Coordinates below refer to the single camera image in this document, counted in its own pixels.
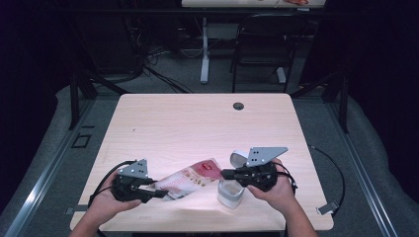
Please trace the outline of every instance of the white desk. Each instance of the white desk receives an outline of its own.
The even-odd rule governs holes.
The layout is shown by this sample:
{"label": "white desk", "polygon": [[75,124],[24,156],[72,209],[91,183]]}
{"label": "white desk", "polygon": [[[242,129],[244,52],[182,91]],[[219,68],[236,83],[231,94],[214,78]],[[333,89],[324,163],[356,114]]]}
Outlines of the white desk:
{"label": "white desk", "polygon": [[[308,4],[297,6],[284,0],[182,0],[182,6],[187,8],[297,8],[308,10],[310,8],[323,8],[326,0],[308,0]],[[203,20],[203,65],[201,68],[201,83],[209,82],[210,57],[208,45],[208,23]],[[279,82],[286,81],[283,68],[277,71]]]}
{"label": "white desk", "polygon": [[[244,109],[233,108],[242,103]],[[286,94],[123,95],[115,110],[79,204],[87,204],[102,178],[125,160],[147,158],[160,180],[198,161],[214,158],[231,169],[233,150],[286,146],[281,160],[297,181],[296,198],[317,230],[333,226],[316,208],[326,199],[293,103]],[[283,216],[245,190],[230,209],[217,200],[217,182],[179,200],[153,198],[104,224],[104,231],[223,232],[283,230]],[[84,212],[75,212],[71,228]]]}
{"label": "white desk", "polygon": [[[182,0],[183,7],[191,8],[274,8],[277,0]],[[297,6],[284,0],[278,2],[278,8],[322,8],[326,0],[308,0],[308,4]]]}

